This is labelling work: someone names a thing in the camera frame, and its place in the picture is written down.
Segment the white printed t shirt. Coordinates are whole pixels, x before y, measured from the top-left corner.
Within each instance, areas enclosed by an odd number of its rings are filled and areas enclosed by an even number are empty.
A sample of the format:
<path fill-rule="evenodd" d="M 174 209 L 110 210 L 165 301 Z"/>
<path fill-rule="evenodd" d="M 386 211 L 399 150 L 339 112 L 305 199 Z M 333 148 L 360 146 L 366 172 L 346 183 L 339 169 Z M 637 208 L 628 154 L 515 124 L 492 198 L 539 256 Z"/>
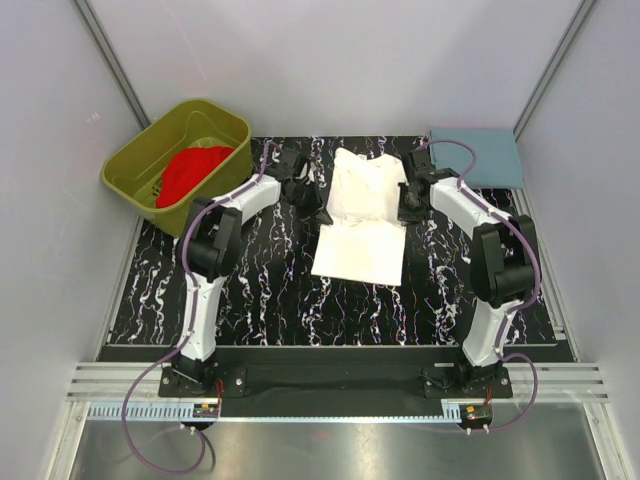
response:
<path fill-rule="evenodd" d="M 332 223 L 320 228 L 313 275 L 401 284 L 406 228 L 397 214 L 404 181 L 401 161 L 391 155 L 366 159 L 336 150 L 327 201 Z"/>

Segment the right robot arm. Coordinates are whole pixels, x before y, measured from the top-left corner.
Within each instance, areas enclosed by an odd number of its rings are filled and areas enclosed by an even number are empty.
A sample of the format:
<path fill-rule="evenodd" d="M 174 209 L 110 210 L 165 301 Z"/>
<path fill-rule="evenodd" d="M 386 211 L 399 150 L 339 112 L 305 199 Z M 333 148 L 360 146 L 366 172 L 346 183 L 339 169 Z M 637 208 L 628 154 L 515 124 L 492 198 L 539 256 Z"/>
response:
<path fill-rule="evenodd" d="M 472 191 L 450 168 L 438 169 L 426 146 L 403 155 L 397 219 L 415 224 L 437 211 L 470 239 L 475 311 L 459 359 L 445 379 L 476 396 L 498 377 L 504 344 L 517 311 L 535 302 L 541 287 L 537 235 L 527 215 L 512 216 Z"/>

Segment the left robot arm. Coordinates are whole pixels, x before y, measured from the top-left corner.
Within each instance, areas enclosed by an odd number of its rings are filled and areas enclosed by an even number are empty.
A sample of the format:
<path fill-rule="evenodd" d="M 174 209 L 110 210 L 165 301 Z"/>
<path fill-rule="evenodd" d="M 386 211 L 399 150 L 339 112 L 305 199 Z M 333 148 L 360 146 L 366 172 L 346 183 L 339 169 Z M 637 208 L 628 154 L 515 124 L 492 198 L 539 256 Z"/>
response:
<path fill-rule="evenodd" d="M 243 225 L 281 200 L 294 206 L 302 221 L 332 223 L 313 171 L 308 157 L 283 149 L 272 166 L 262 163 L 234 190 L 193 201 L 179 242 L 187 287 L 184 324 L 171 357 L 173 372 L 193 395 L 206 395 L 216 385 L 219 302 L 240 257 Z"/>

